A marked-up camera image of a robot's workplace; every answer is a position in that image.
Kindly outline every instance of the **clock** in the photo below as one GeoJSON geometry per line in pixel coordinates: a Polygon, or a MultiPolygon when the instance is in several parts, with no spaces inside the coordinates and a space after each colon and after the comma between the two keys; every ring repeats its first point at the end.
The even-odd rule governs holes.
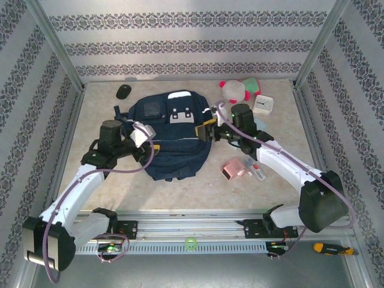
{"type": "Polygon", "coordinates": [[[274,106],[274,99],[268,96],[258,95],[253,106],[253,112],[269,115],[274,106]]]}

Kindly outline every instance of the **screwdriver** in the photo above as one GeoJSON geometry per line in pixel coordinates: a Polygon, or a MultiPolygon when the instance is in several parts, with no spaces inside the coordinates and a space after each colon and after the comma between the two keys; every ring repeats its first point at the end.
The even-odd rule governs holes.
{"type": "Polygon", "coordinates": [[[359,252],[350,247],[334,245],[334,244],[325,244],[325,243],[315,243],[313,249],[316,252],[325,254],[325,255],[358,255],[359,252]]]}

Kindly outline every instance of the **black computer mouse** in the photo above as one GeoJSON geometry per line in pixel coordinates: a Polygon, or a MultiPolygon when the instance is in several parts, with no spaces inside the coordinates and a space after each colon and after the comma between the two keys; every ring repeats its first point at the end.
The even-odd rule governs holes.
{"type": "Polygon", "coordinates": [[[130,85],[123,84],[118,89],[118,92],[116,93],[116,97],[117,99],[124,100],[128,97],[131,91],[132,91],[132,88],[130,85]]]}

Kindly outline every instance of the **patterned wallpaper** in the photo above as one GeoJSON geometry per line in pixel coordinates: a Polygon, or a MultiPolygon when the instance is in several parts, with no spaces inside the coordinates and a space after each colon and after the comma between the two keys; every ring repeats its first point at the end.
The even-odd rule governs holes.
{"type": "Polygon", "coordinates": [[[351,1],[302,87],[322,155],[341,175],[373,287],[384,287],[384,8],[351,1]]]}
{"type": "Polygon", "coordinates": [[[0,287],[22,261],[21,226],[42,211],[74,109],[72,85],[20,0],[0,0],[0,287]]]}
{"type": "Polygon", "coordinates": [[[297,75],[335,0],[42,0],[82,80],[297,75]]]}

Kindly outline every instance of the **pink toy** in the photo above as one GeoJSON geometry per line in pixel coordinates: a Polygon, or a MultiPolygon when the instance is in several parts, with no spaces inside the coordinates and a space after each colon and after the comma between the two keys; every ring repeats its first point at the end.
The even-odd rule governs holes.
{"type": "Polygon", "coordinates": [[[242,100],[248,101],[251,93],[255,96],[261,94],[259,81],[251,77],[243,81],[229,80],[221,81],[219,86],[223,89],[223,97],[231,104],[236,104],[242,100]]]}

